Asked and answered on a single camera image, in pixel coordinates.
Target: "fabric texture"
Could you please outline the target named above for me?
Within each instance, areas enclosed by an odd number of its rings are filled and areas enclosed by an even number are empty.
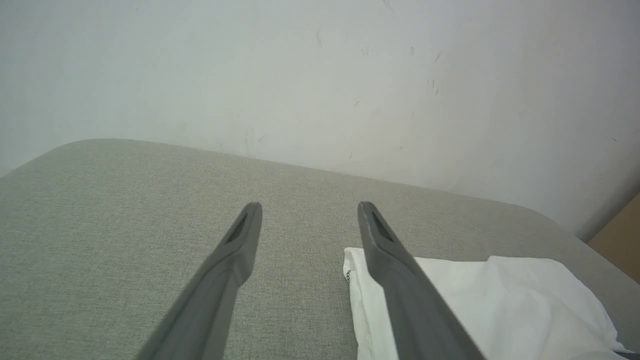
[[[640,347],[640,286],[548,218],[519,206],[132,140],[85,140],[0,178],[4,359],[131,359],[243,206],[264,209],[226,359],[355,359],[338,269],[361,247],[359,201],[423,258],[551,258]]]
[[[600,301],[551,259],[491,256],[487,261],[415,258],[485,358],[623,359],[627,352]],[[382,287],[363,249],[346,248],[358,360],[398,359]]]

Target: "gray fabric surface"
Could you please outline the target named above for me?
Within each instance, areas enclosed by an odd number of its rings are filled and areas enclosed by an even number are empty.
[[[0,354],[130,359],[250,201],[264,207],[227,359],[355,359],[345,247],[373,201],[414,256],[564,263],[640,349],[640,286],[514,205],[130,140],[59,147],[0,178]]]

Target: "white fabric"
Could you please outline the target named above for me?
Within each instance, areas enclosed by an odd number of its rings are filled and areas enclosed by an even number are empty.
[[[344,254],[358,360],[397,359],[384,292],[364,251]],[[622,359],[612,350],[627,352],[600,301],[557,261],[416,261],[488,360]]]

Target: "white wall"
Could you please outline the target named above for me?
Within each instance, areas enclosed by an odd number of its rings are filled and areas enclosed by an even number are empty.
[[[536,209],[640,184],[635,0],[3,1],[0,168],[176,143]]]

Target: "white towel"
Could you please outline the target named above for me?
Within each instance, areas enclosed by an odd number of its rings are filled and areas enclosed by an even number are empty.
[[[622,359],[613,350],[628,352],[600,301],[557,261],[416,261],[488,360]],[[364,251],[346,248],[342,271],[358,360],[397,359],[384,292]]]

